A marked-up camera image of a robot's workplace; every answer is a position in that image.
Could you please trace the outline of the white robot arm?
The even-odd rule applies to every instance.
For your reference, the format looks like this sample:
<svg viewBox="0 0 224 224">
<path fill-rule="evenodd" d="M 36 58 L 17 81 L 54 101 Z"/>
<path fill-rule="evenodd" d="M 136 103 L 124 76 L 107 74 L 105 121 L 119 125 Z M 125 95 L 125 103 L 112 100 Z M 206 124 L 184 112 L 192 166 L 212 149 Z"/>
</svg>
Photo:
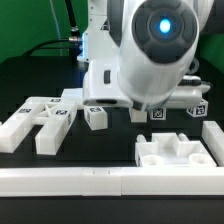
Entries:
<svg viewBox="0 0 224 224">
<path fill-rule="evenodd" d="M 209 88 L 190 75 L 214 0 L 88 0 L 83 103 L 193 108 Z"/>
</svg>

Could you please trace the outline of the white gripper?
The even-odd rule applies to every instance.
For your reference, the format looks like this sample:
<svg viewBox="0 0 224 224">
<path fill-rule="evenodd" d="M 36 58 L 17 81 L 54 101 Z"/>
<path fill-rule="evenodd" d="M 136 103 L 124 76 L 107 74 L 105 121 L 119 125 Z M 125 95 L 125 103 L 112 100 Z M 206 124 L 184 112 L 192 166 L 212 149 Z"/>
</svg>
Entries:
<svg viewBox="0 0 224 224">
<path fill-rule="evenodd" d="M 198 106 L 211 85 L 197 76 L 185 75 L 173 93 L 160 103 L 143 104 L 127 96 L 118 84 L 116 60 L 93 60 L 83 80 L 83 104 L 86 106 L 126 107 L 135 110 L 157 108 L 188 109 Z"/>
</svg>

